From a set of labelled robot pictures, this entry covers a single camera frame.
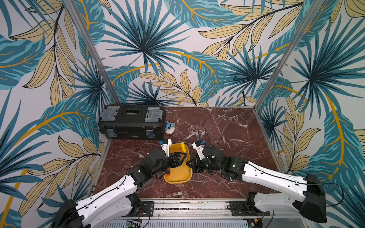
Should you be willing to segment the blue red transparent screwdriver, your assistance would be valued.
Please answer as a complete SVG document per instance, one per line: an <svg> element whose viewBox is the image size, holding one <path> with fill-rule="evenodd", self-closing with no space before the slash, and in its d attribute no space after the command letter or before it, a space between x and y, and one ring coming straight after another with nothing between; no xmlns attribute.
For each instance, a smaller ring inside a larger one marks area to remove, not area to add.
<svg viewBox="0 0 365 228"><path fill-rule="evenodd" d="M206 145L206 140L207 140L207 136L206 136L206 129L203 133L201 134L196 134L196 138L197 138L197 141L199 142L200 145Z"/></svg>

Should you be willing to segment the yellow plastic storage box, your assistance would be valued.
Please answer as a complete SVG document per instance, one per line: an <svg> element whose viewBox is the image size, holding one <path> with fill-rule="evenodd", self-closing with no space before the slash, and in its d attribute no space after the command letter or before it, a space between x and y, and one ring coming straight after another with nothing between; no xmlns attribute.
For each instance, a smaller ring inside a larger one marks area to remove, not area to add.
<svg viewBox="0 0 365 228"><path fill-rule="evenodd" d="M181 184L188 182L192 175L192 169L187 165L190 160L190 154L188 146L183 142L175 143L170 146L170 155L175 152L182 152L187 154L187 158L184 160L183 164L177 168L170 169L170 175L164 175L164 180L169 184Z"/></svg>

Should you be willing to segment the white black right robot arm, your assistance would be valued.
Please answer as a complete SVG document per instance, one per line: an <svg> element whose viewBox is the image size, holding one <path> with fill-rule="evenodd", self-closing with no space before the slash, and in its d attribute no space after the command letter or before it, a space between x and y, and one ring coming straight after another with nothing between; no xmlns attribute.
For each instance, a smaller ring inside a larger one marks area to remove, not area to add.
<svg viewBox="0 0 365 228"><path fill-rule="evenodd" d="M198 146L198 157L187 162L194 173L218 173L231 181L255 183L279 192L278 200L255 194L253 206L262 212L290 209L313 222L326 223L326 194L317 176L287 175L248 160L228 157L217 147Z"/></svg>

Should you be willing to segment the aluminium right corner post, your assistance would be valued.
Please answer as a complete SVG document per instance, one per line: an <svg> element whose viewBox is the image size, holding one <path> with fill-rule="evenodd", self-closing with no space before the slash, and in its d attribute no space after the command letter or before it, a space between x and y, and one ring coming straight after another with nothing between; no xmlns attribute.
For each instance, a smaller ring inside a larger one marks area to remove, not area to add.
<svg viewBox="0 0 365 228"><path fill-rule="evenodd" d="M291 56L292 52L295 50L297 45L299 44L302 37L305 35L307 29L309 28L312 20L315 18L317 12L320 10L322 4L325 1L314 1L314 3L310 6L307 15L303 17L303 22L299 24L298 31L295 32L293 35L288 47L286 48L285 52L283 53L281 59L278 62L278 65L275 67L272 76L268 80L267 84L265 85L264 89L262 90L260 97L254 107L255 114L258 113L260 108L263 105L265 97L269 94L273 84L277 80L280 72L282 71L283 67L285 66L287 60Z"/></svg>

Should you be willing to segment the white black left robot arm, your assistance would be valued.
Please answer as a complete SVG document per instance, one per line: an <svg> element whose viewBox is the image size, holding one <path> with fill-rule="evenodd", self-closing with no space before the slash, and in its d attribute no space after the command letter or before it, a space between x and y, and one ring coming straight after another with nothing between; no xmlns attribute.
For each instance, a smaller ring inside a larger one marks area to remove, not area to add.
<svg viewBox="0 0 365 228"><path fill-rule="evenodd" d="M151 152L138 165L108 188L88 198L63 203L51 223L53 228L98 228L128 215L139 216L142 202L136 192L148 185L158 174L179 167L187 155L175 152L166 155L162 149Z"/></svg>

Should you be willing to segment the blue white small object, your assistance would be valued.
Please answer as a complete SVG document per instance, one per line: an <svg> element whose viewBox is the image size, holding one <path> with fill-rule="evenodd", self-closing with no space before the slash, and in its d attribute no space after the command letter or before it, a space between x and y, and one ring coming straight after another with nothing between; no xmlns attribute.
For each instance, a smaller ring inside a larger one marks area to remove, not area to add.
<svg viewBox="0 0 365 228"><path fill-rule="evenodd" d="M164 131L166 134L172 135L175 132L175 123L170 123L170 122L166 121Z"/></svg>

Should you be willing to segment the aluminium left corner post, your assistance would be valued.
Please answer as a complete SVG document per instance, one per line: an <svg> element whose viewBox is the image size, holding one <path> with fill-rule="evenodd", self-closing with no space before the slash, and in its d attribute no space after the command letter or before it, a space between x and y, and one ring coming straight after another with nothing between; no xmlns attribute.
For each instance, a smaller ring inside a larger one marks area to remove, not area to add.
<svg viewBox="0 0 365 228"><path fill-rule="evenodd" d="M87 28L86 28L86 24L84 24L84 22L83 22L83 19L82 19L81 15L80 15L80 13L77 9L77 6L76 6L75 2L72 1L72 0L65 0L64 3L65 3L65 6L67 7L67 9L69 11L69 14L70 14L72 20L74 21L77 29L80 32L80 35L81 35L81 37L82 37L82 39L83 39L83 41L86 45L86 48L90 52L90 56L92 57L94 63L97 66L98 71L101 74L102 79L105 82L106 88L110 92L113 104L121 105L119 97L116 94L116 91L115 91L115 89L114 89L114 87L111 83L111 80L108 76L108 73L105 69L105 66L102 63L102 60L101 60L101 58L100 58L100 56L97 52L97 49L96 49L96 47L93 43L93 40L92 40L92 38L91 38Z"/></svg>

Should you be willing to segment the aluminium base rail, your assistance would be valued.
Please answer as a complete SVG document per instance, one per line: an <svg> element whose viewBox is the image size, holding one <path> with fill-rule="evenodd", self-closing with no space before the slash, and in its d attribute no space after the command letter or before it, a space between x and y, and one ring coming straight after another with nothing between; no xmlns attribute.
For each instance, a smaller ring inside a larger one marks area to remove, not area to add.
<svg viewBox="0 0 365 228"><path fill-rule="evenodd" d="M294 212L275 209L254 216L233 216L231 199L143 198L152 204L149 215L117 218L104 228L311 228L311 223Z"/></svg>

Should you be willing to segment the aluminium corner post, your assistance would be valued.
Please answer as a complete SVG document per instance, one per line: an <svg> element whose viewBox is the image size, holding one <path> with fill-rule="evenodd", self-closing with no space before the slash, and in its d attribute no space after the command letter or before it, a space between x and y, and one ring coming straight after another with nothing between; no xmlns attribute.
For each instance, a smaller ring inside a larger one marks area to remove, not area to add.
<svg viewBox="0 0 365 228"><path fill-rule="evenodd" d="M292 52L295 50L297 45L299 44L302 37L305 35L307 29L309 28L312 20L315 18L317 12L320 10L322 4L325 1L314 1L314 3L310 6L307 15L303 17L303 22L299 24L298 31L295 32L293 35L288 47L286 48L285 52L283 53L281 59L278 62L278 65L275 67L272 76L268 80L267 84L265 85L264 89L262 90L260 97L254 107L255 114L258 113L260 108L263 105L265 97L269 94L273 84L277 80L280 72L282 71L283 67L285 66L287 60L291 56Z"/></svg>
<svg viewBox="0 0 365 228"><path fill-rule="evenodd" d="M67 9L69 11L69 14L70 14L72 20L74 21L77 29L80 32L80 35L81 35L81 37L82 37L82 39L83 39L83 41L86 45L86 48L90 52L90 56L92 57L94 63L97 66L98 71L101 74L102 79L105 82L106 88L110 92L113 104L121 105L119 97L116 94L116 91L115 91L115 89L114 89L114 87L111 83L111 80L108 76L108 73L105 69L105 66L102 63L102 60L101 60L101 58L100 58L100 56L97 52L97 49L96 49L96 47L93 43L93 40L92 40L92 38L91 38L87 28L86 28L86 24L84 24L84 22L83 22L83 19L82 19L81 15L80 15L80 13L77 9L77 6L76 6L75 2L72 1L72 0L65 0L64 3L65 3L65 6L67 7Z"/></svg>

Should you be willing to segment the black plastic toolbox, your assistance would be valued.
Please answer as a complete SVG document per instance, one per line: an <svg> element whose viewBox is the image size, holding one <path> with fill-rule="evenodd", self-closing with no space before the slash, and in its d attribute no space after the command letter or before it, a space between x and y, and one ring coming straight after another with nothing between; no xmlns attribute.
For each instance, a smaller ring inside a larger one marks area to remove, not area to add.
<svg viewBox="0 0 365 228"><path fill-rule="evenodd" d="M108 139L160 141L166 112L162 106L109 105L102 112L98 126Z"/></svg>

